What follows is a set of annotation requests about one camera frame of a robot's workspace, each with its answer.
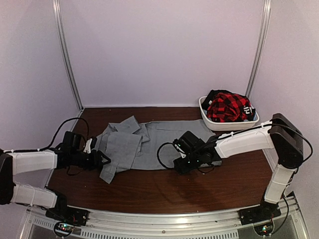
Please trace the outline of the grey long sleeve shirt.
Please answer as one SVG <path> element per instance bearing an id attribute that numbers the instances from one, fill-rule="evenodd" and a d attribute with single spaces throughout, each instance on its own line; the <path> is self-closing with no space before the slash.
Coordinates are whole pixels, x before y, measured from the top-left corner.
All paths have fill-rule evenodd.
<path id="1" fill-rule="evenodd" d="M 214 133 L 203 120 L 152 121 L 138 123 L 134 116 L 121 123 L 109 123 L 97 137 L 96 149 L 111 159 L 103 166 L 100 178 L 110 184 L 116 173 L 134 170 L 162 170 L 161 163 L 173 166 L 180 154 L 171 145 L 164 146 L 157 157 L 159 147 L 173 142 L 185 132 L 191 131 L 207 141 Z"/>

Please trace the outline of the white plastic basket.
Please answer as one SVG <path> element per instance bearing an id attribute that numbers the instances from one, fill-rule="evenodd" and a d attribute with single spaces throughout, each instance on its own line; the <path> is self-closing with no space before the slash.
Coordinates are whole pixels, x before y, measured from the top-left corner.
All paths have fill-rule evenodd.
<path id="1" fill-rule="evenodd" d="M 201 104 L 206 99 L 206 96 L 200 97 L 198 99 L 200 113 L 204 124 L 207 128 L 212 131 L 237 131 L 252 128 L 256 123 L 259 122 L 260 117 L 256 113 L 256 119 L 253 121 L 243 121 L 243 122 L 213 122 L 206 116 Z"/>

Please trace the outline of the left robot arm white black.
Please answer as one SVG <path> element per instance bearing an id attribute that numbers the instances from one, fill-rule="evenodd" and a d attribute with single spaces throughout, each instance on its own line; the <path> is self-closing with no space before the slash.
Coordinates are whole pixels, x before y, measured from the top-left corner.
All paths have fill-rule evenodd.
<path id="1" fill-rule="evenodd" d="M 72 216 L 64 195 L 49 189 L 41 189 L 15 183 L 17 174 L 26 172 L 69 168 L 77 166 L 83 170 L 102 168 L 111 159 L 102 151 L 95 150 L 96 137 L 85 142 L 80 149 L 82 135 L 67 131 L 63 141 L 56 147 L 42 149 L 9 150 L 0 152 L 0 203 L 36 205 L 51 209 L 61 221 Z"/>

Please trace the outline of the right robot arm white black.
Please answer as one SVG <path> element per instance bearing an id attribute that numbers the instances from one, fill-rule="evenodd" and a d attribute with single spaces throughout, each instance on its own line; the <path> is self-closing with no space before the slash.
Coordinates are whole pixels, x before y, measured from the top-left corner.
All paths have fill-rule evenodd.
<path id="1" fill-rule="evenodd" d="M 293 174 L 305 162 L 304 141 L 302 133 L 281 113 L 274 114 L 271 120 L 258 126 L 212 136 L 207 142 L 187 131 L 173 141 L 181 154 L 173 161 L 173 168 L 183 175 L 233 155 L 275 149 L 278 163 L 255 212 L 259 219 L 265 220 L 275 211 Z"/>

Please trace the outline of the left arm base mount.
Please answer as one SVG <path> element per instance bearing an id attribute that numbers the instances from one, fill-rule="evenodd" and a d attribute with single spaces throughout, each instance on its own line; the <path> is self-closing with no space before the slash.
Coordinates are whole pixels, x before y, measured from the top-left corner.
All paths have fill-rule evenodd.
<path id="1" fill-rule="evenodd" d="M 46 208 L 48 218 L 60 220 L 75 226 L 86 226 L 89 212 L 84 209 L 68 206 L 65 202 L 58 202 L 53 208 Z"/>

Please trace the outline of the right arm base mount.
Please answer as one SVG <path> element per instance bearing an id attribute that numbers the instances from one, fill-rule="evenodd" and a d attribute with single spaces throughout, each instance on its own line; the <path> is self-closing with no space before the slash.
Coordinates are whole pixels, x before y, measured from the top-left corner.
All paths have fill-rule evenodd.
<path id="1" fill-rule="evenodd" d="M 267 221 L 273 217 L 281 215 L 277 205 L 262 206 L 258 205 L 251 208 L 240 209 L 238 211 L 241 225 L 255 224 L 262 221 Z"/>

